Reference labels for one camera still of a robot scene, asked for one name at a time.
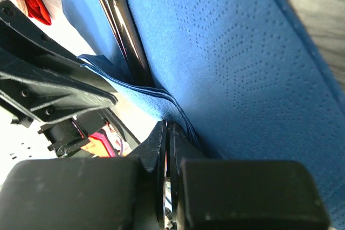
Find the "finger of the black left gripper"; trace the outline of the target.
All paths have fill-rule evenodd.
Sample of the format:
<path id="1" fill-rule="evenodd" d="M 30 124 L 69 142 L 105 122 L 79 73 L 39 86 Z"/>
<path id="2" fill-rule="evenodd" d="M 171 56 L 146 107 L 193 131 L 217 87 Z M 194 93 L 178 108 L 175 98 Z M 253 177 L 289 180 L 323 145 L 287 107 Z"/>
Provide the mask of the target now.
<path id="1" fill-rule="evenodd" d="M 9 0 L 1 0 L 1 48 L 30 63 L 78 63 Z"/>

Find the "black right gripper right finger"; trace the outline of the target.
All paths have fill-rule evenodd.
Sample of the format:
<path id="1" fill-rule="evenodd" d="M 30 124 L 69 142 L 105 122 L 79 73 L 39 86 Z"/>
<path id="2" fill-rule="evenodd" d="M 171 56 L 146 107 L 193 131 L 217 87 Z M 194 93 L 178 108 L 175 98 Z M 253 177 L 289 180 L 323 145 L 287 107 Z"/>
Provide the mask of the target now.
<path id="1" fill-rule="evenodd" d="M 210 159 L 168 125 L 178 229 L 328 229 L 314 179 L 295 161 Z"/>

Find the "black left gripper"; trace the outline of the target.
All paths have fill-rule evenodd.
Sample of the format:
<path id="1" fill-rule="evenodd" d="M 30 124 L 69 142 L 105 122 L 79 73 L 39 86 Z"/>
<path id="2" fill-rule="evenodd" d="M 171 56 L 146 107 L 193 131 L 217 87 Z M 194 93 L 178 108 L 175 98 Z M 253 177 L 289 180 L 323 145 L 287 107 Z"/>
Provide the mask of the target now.
<path id="1" fill-rule="evenodd" d="M 19 119 L 29 117 L 10 128 L 12 158 L 126 156 L 140 142 L 104 109 L 116 103 L 110 93 L 1 49 L 1 107 Z"/>

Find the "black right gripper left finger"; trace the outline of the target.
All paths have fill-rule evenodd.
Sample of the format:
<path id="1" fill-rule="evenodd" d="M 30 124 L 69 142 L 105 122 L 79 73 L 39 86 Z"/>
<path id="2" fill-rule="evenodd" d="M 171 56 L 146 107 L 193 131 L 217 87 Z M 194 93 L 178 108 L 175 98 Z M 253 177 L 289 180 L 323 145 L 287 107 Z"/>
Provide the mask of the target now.
<path id="1" fill-rule="evenodd" d="M 1 229 L 164 229 L 167 124 L 125 157 L 17 163 L 1 189 Z"/>

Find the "rose gold spoon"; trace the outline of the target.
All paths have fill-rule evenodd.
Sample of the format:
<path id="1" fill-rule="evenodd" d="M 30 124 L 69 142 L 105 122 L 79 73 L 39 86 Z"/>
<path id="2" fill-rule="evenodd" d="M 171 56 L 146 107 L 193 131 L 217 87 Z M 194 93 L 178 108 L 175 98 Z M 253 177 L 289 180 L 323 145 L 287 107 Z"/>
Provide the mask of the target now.
<path id="1" fill-rule="evenodd" d="M 128 59 L 127 59 L 127 53 L 126 53 L 125 49 L 122 46 L 122 40 L 121 40 L 119 32 L 118 32 L 118 30 L 116 28 L 113 15 L 112 15 L 111 10 L 110 10 L 110 8 L 109 8 L 109 6 L 107 4 L 107 1 L 106 0 L 99 0 L 99 2 L 100 2 L 100 5 L 102 7 L 103 12 L 105 13 L 107 21 L 108 21 L 108 23 L 110 25 L 110 28 L 112 30 L 112 33 L 113 33 L 113 35 L 114 35 L 114 37 L 116 39 L 116 42 L 117 42 L 118 47 L 119 47 L 119 49 L 121 51 L 122 57 L 123 57 L 124 61 L 126 62 L 126 65 L 127 65 L 128 69 L 130 71 L 130 63 L 128 62 Z"/>

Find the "blue paper napkin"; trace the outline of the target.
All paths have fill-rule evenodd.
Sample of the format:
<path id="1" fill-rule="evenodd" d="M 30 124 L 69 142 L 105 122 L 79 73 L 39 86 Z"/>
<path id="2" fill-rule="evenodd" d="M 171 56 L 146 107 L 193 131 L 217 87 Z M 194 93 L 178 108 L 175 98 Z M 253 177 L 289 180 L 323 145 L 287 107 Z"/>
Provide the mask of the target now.
<path id="1" fill-rule="evenodd" d="M 61 0 L 84 66 L 207 155 L 290 159 L 344 229 L 344 94 L 288 0 L 125 0 L 154 86 L 134 80 L 99 0 Z"/>

